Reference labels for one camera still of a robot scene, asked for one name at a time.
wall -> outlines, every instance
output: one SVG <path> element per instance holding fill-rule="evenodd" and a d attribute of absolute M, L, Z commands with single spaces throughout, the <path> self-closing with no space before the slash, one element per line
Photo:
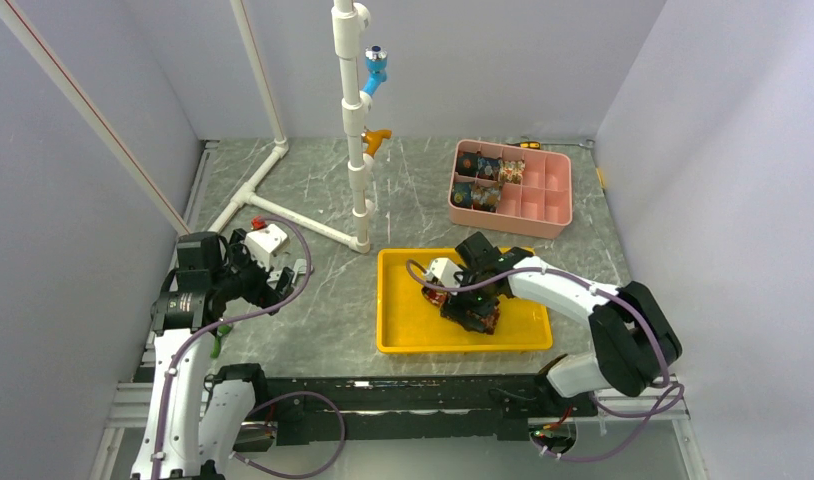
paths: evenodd
<path fill-rule="evenodd" d="M 270 135 L 227 4 L 127 3 L 200 138 Z M 361 43 L 389 50 L 390 80 L 367 123 L 398 135 L 594 134 L 663 3 L 370 0 Z M 246 5 L 288 134 L 341 135 L 329 4 Z"/>
<path fill-rule="evenodd" d="M 814 1 L 667 2 L 596 141 L 711 478 L 814 478 Z"/>
<path fill-rule="evenodd" d="M 199 144 L 129 11 L 19 5 L 182 209 Z M 88 476 L 174 236 L 0 21 L 0 479 Z"/>

red object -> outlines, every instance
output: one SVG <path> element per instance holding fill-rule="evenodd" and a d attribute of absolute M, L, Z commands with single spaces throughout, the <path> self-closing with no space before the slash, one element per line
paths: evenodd
<path fill-rule="evenodd" d="M 265 219 L 263 219 L 263 217 L 257 215 L 256 217 L 254 217 L 253 220 L 251 220 L 251 228 L 253 228 L 254 230 L 261 230 L 263 228 L 266 228 Z"/>

floor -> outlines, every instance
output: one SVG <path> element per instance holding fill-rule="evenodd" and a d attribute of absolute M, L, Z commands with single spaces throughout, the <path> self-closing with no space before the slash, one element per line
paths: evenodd
<path fill-rule="evenodd" d="M 372 251 L 360 255 L 305 231 L 316 273 L 308 291 L 275 316 L 238 324 L 226 338 L 216 367 L 258 362 L 268 376 L 356 376 L 535 372 L 562 353 L 592 348 L 583 328 L 551 314 L 554 345 L 535 353 L 384 355 L 375 345 L 377 253 L 391 247 L 453 247 L 475 229 L 452 224 L 447 188 L 458 138 L 393 138 L 377 154 L 368 189 L 378 206 L 372 219 Z M 504 138 L 482 138 L 501 141 Z M 347 147 L 341 138 L 290 139 L 290 150 L 257 194 L 344 232 L 351 232 Z M 198 219 L 205 229 L 239 185 L 271 152 L 268 140 L 223 140 Z M 572 160 L 573 221 L 555 240 L 485 231 L 496 245 L 533 247 L 551 264 L 605 283 L 625 283 L 628 274 L 613 220 L 590 150 L 555 146 Z M 250 227 L 263 212 L 247 206 L 225 233 Z M 292 242 L 284 261 L 301 256 Z M 234 303 L 228 315 L 250 307 Z"/>

green object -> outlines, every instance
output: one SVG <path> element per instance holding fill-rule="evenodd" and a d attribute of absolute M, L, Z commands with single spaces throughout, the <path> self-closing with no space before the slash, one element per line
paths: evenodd
<path fill-rule="evenodd" d="M 231 330 L 233 330 L 233 325 L 219 325 L 219 328 L 216 329 L 216 338 L 213 340 L 213 351 L 210 352 L 210 358 L 214 360 L 219 358 L 222 339 L 230 333 Z"/>

orange faucet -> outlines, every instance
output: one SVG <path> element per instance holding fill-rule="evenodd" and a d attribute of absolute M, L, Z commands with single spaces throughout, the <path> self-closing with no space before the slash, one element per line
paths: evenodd
<path fill-rule="evenodd" d="M 392 131 L 390 130 L 376 130 L 374 132 L 366 130 L 363 132 L 363 143 L 369 144 L 369 146 L 366 147 L 366 153 L 374 157 L 375 152 L 378 151 L 381 143 L 383 143 L 383 139 L 390 138 L 391 136 Z"/>

